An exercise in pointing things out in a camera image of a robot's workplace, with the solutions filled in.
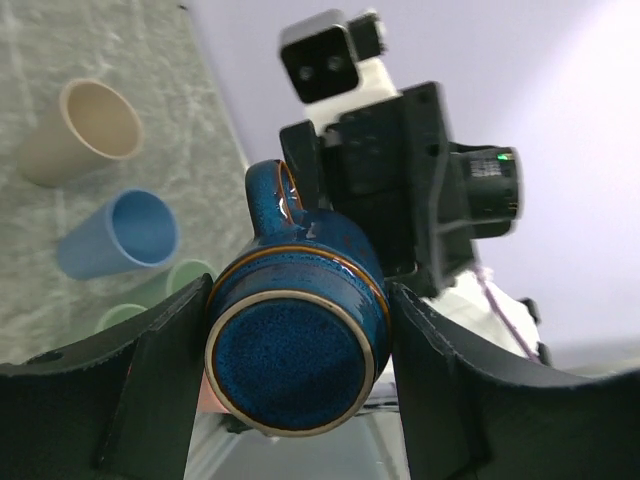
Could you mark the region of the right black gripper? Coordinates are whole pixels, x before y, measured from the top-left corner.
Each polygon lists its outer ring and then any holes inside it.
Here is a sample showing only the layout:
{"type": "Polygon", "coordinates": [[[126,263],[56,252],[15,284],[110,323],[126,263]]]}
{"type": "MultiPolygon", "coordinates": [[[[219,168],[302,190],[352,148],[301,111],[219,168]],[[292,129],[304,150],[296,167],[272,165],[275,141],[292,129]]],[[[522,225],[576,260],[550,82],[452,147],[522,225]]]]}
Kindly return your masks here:
{"type": "Polygon", "coordinates": [[[323,158],[311,121],[282,128],[279,140],[304,207],[329,209],[331,201],[356,222],[387,280],[434,298],[472,263],[469,206],[439,83],[341,114],[323,158]]]}

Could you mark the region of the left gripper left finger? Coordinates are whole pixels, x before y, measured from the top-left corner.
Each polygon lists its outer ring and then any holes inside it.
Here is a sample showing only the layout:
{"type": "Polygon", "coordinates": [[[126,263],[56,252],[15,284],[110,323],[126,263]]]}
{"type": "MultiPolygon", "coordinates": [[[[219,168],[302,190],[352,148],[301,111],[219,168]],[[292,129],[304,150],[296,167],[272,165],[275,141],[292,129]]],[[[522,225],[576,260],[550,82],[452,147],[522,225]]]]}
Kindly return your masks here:
{"type": "Polygon", "coordinates": [[[1,367],[4,479],[181,479],[212,279],[84,340],[1,367]]]}

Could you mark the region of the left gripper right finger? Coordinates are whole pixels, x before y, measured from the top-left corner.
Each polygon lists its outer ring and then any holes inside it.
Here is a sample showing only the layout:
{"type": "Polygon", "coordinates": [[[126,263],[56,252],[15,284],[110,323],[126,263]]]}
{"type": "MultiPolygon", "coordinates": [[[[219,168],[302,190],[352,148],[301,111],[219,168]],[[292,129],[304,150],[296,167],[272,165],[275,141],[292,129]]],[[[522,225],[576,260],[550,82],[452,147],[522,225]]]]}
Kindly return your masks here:
{"type": "Polygon", "coordinates": [[[506,351],[390,288],[414,479],[635,479],[639,374],[589,378],[506,351]]]}

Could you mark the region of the dark blue glazed mug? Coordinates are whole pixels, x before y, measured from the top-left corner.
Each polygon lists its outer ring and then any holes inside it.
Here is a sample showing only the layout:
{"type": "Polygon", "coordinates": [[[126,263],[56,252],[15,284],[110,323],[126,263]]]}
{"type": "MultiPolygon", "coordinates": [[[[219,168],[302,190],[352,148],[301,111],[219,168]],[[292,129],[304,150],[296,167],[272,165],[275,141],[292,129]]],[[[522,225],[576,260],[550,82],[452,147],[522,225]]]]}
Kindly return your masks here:
{"type": "Polygon", "coordinates": [[[322,434],[363,407],[388,363],[384,276],[355,223],[304,208],[285,162],[252,165],[245,190],[254,236],[212,288],[206,376],[250,427],[322,434]]]}

